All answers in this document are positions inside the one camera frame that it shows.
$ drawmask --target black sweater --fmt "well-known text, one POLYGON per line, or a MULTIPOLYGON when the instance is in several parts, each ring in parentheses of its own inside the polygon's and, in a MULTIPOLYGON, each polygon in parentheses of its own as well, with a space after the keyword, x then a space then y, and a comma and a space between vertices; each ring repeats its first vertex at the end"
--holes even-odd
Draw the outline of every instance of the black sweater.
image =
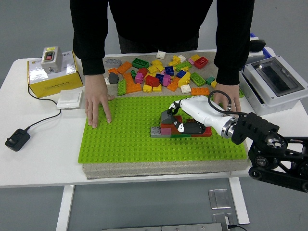
MULTIPOLYGON (((110 6, 119 35, 133 41, 170 44, 198 33, 212 0, 70 0, 74 27, 73 50, 82 61, 84 75, 103 74, 105 39, 110 6)), ((217 0, 217 82, 239 83, 238 71, 249 54, 249 33, 254 0, 217 0)))

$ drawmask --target red lego brick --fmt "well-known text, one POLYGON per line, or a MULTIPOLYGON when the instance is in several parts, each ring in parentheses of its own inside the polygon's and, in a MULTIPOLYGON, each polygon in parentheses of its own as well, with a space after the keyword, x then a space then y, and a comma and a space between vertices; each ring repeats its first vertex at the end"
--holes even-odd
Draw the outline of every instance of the red lego brick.
POLYGON ((144 77, 146 77, 147 73, 148 73, 148 69, 146 69, 145 67, 140 68, 138 70, 139 73, 143 74, 144 77))
POLYGON ((159 79, 158 78, 155 78, 153 76, 147 76, 146 79, 145 79, 145 83, 147 85, 150 85, 152 87, 158 87, 159 86, 159 79))
POLYGON ((198 60, 196 60, 196 61, 194 62, 194 65, 195 65, 195 67, 197 67, 198 69, 201 69, 201 68, 203 68, 205 65, 207 65, 207 63, 208 63, 208 59, 202 56, 200 59, 198 59, 198 60))

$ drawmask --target white lego brick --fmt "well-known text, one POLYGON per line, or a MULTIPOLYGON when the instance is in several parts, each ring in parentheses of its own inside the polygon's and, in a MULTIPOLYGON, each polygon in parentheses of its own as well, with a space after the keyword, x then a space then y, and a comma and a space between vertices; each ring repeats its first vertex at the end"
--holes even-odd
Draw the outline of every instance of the white lego brick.
POLYGON ((164 59, 164 58, 165 58, 165 55, 166 55, 166 52, 163 52, 163 51, 158 50, 157 55, 156 55, 156 58, 157 58, 157 59, 164 59))
POLYGON ((183 94, 185 94, 185 93, 191 93, 191 87, 188 85, 188 84, 186 84, 186 85, 182 85, 181 86, 181 90, 182 90, 182 93, 183 94))
POLYGON ((183 55, 178 56, 181 59, 181 63, 185 62, 187 59, 183 55))

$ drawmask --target person's left hand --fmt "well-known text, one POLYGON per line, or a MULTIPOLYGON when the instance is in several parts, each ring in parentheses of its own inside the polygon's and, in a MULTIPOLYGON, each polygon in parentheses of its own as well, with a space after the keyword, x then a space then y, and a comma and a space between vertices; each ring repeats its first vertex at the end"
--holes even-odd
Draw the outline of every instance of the person's left hand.
MULTIPOLYGON (((240 112, 240 86, 239 85, 223 85, 217 83, 215 86, 215 90, 220 90, 230 96, 232 101, 231 111, 240 112)), ((222 103, 222 107, 224 110, 227 109, 228 99, 226 96, 220 93, 214 94, 214 102, 216 104, 222 103)))

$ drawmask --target person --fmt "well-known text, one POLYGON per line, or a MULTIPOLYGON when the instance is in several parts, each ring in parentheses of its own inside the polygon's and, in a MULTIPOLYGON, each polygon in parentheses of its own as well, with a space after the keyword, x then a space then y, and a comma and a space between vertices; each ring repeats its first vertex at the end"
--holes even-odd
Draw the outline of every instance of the person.
MULTIPOLYGON (((99 103, 107 122, 112 121, 103 57, 108 33, 108 4, 115 21, 122 53, 183 52, 198 48, 200 26, 213 0, 181 3, 177 0, 70 0, 74 28, 73 51, 81 59, 85 75, 85 111, 88 124, 98 124, 99 103)), ((249 55, 250 26, 254 0, 217 0, 218 68, 216 90, 232 99, 232 110, 240 111, 239 70, 249 55)), ((214 102, 226 109, 227 98, 214 94, 214 102)))

